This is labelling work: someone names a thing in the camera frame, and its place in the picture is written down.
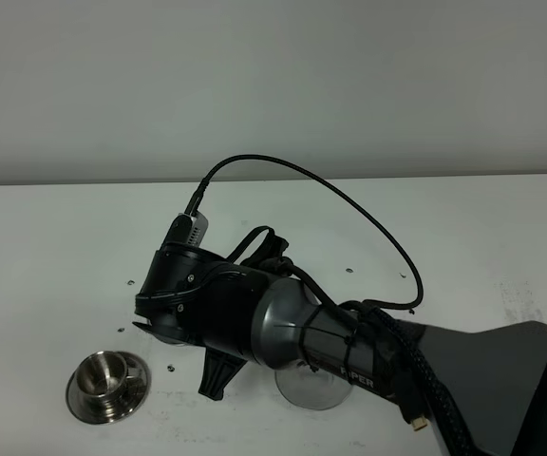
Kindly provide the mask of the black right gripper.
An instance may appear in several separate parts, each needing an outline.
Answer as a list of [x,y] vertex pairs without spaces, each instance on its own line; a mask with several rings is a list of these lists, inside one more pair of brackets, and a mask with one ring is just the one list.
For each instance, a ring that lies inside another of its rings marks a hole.
[[[135,325],[153,335],[150,320],[172,315],[188,335],[186,345],[233,347],[235,261],[234,253],[223,257],[187,244],[163,243],[135,296],[135,314],[146,319]],[[225,388],[246,363],[242,352],[206,350],[198,393],[221,401]]]

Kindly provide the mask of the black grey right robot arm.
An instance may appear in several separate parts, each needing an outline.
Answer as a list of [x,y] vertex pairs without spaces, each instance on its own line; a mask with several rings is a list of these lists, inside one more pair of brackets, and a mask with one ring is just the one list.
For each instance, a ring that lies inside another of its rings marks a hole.
[[302,361],[432,424],[447,455],[547,455],[547,324],[459,332],[336,304],[283,256],[241,263],[163,245],[135,299],[140,328],[202,347],[199,391],[218,401],[248,362]]

